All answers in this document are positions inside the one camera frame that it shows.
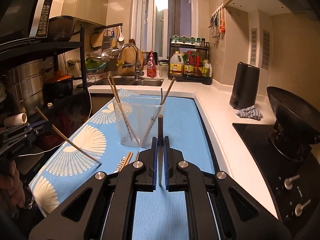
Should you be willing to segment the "left human hand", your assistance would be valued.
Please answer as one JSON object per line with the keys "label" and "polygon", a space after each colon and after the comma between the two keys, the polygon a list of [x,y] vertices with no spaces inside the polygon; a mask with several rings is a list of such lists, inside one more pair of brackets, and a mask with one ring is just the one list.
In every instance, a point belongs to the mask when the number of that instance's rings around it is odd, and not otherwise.
{"label": "left human hand", "polygon": [[8,172],[8,175],[1,174],[1,189],[8,191],[13,206],[18,205],[22,208],[25,204],[25,194],[20,173],[14,160],[9,164]]}

